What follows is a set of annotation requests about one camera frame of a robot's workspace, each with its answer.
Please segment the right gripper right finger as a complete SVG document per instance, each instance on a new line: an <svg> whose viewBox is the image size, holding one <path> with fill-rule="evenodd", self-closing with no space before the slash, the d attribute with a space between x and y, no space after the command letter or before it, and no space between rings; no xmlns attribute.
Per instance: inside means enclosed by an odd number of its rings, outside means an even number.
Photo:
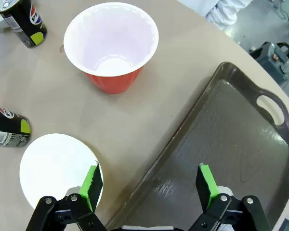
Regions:
<svg viewBox="0 0 289 231"><path fill-rule="evenodd" d="M190 227L191 231L216 231L222 224L235 231L270 231L271 227L258 197L242 200L221 193L208 165L199 164L196 189L203 213Z"/></svg>

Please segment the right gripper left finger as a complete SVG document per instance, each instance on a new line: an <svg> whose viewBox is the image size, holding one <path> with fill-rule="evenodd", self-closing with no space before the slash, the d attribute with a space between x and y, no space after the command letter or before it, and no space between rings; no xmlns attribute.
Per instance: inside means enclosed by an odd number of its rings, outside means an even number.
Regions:
<svg viewBox="0 0 289 231"><path fill-rule="evenodd" d="M78 193L71 193L61 200L52 196L40 198L27 231L63 231L68 224L77 224L81 231L105 231L95 215L103 189L100 166L91 166Z"/></svg>

